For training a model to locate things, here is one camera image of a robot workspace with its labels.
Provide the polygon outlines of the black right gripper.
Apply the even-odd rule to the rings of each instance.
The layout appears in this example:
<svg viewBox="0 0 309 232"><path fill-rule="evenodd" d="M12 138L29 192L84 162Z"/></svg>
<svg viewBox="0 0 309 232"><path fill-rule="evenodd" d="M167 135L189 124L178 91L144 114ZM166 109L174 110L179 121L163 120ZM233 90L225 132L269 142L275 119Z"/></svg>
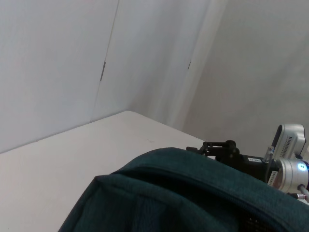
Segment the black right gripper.
<svg viewBox="0 0 309 232"><path fill-rule="evenodd" d="M242 173L253 176L263 182L268 181L268 163L258 157L240 154L236 142L203 142L201 148L187 147L186 151L194 152L203 156L215 156L215 160Z"/></svg>

